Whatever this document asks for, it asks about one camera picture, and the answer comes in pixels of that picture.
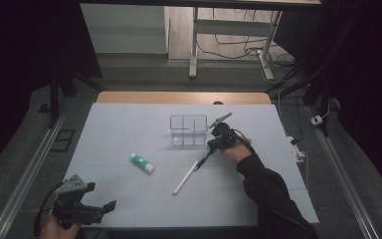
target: table leg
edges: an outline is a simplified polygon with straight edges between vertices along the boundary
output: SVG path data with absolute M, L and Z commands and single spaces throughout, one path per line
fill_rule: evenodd
M 260 59 L 260 62 L 262 63 L 263 72 L 265 73 L 266 80 L 268 80 L 268 81 L 273 80 L 274 77 L 272 74 L 272 70 L 269 66 L 267 55 L 269 53 L 269 48 L 270 48 L 270 45 L 272 43 L 273 36 L 275 35 L 276 27 L 278 26 L 279 17 L 281 16 L 281 13 L 282 12 L 274 12 L 273 13 L 274 17 L 273 17 L 273 21 L 271 23 L 271 27 L 269 29 L 269 33 L 268 33 L 268 36 L 266 39 L 265 46 L 263 47 L 263 50 L 261 52 L 259 52 L 259 59 Z
M 194 79 L 197 77 L 197 32 L 198 32 L 198 8 L 193 8 L 193 31 L 192 31 L 192 47 L 190 57 L 190 71 L 188 77 Z

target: metal frame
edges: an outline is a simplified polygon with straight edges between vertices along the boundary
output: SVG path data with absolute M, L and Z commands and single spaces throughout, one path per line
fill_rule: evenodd
M 268 81 L 274 79 L 272 70 L 267 60 L 267 54 L 278 26 L 281 12 L 274 12 L 271 23 L 266 22 L 245 22 L 245 21 L 226 21 L 226 20 L 199 20 L 198 7 L 193 8 L 193 33 L 192 47 L 190 56 L 190 68 L 188 77 L 197 77 L 197 36 L 198 34 L 219 34 L 233 36 L 256 36 L 266 37 L 263 50 L 259 52 L 259 59 L 263 67 L 263 72 Z
M 72 101 L 72 99 L 66 99 L 63 102 L 61 114 L 56 120 L 54 127 L 48 129 L 39 148 L 30 159 L 26 170 L 24 170 L 23 175 L 21 176 L 4 208 L 2 209 L 0 214 L 0 238 L 5 238 L 9 229 L 11 228 L 12 222 L 14 221 L 18 211 L 23 205 L 27 193 L 29 192 L 36 178 L 36 175 L 39 172 L 43 162 L 45 161 L 45 158 L 51 149 L 52 143 L 54 142 L 54 139 L 57 136 L 58 131 L 67 116 Z
M 309 107 L 305 107 L 305 110 L 310 118 L 314 117 L 309 110 Z M 318 141 L 327 156 L 331 169 L 339 182 L 340 188 L 342 188 L 343 194 L 354 212 L 355 218 L 358 221 L 359 228 L 364 234 L 364 237 L 367 239 L 379 239 L 380 236 L 378 235 L 374 223 L 371 220 L 368 211 L 365 209 L 364 203 L 356 192 L 355 187 L 352 184 L 352 181 L 350 180 L 330 139 L 324 136 L 319 127 L 315 128 L 315 134 L 317 135 Z

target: glue stick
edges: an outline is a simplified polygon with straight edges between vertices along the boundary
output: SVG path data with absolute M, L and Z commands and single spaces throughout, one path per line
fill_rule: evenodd
M 146 171 L 148 174 L 153 173 L 154 166 L 151 165 L 148 161 L 146 161 L 144 158 L 140 157 L 139 155 L 132 153 L 129 157 L 135 165 L 141 167 L 144 171 Z

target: electrical outlet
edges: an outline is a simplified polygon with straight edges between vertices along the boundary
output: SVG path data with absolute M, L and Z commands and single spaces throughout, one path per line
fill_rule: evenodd
M 320 116 L 316 116 L 316 117 L 314 117 L 314 118 L 311 118 L 311 122 L 312 122 L 312 124 L 314 124 L 314 125 L 319 125 L 319 124 L 322 123 L 322 119 L 321 119 Z
M 287 140 L 289 141 L 290 149 L 292 150 L 292 154 L 293 154 L 293 157 L 295 158 L 296 163 L 303 163 L 306 157 L 305 153 L 299 151 L 299 148 L 297 147 L 296 144 L 291 143 L 293 141 L 292 136 L 288 136 Z

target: dark background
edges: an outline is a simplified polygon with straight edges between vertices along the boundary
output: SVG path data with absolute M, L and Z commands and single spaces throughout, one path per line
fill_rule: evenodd
M 77 1 L 0 0 L 0 152 L 23 120 L 31 93 L 52 76 L 65 81 L 75 71 L 101 77 Z
M 360 14 L 327 77 L 331 96 L 341 105 L 342 126 L 382 175 L 382 1 L 363 1 L 368 4 L 356 12 L 340 11 L 339 6 L 357 1 L 322 2 L 332 10 L 324 14 L 284 12 L 275 41 L 309 75 L 322 63 L 345 20 Z

